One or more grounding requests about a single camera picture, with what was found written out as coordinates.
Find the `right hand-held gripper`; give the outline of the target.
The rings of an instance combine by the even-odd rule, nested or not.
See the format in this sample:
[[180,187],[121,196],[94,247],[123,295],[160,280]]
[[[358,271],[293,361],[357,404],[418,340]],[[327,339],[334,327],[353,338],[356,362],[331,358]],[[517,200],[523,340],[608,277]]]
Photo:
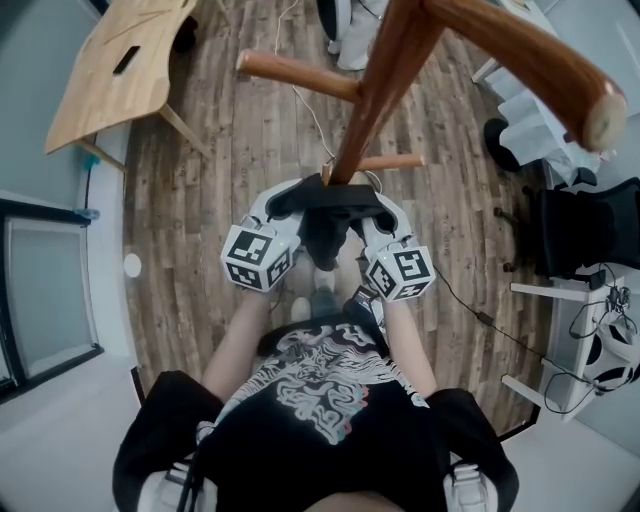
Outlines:
[[362,218],[360,228],[365,283],[386,302],[416,298],[435,280],[429,250],[398,205],[380,193],[373,195],[380,211]]

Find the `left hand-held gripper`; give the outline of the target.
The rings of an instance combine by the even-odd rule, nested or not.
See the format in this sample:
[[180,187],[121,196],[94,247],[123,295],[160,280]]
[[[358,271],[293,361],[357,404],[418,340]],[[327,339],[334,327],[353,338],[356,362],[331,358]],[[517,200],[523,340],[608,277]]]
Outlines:
[[300,184],[288,180],[262,192],[240,223],[231,226],[220,256],[230,282],[269,292],[292,268],[303,213],[275,215],[272,203]]

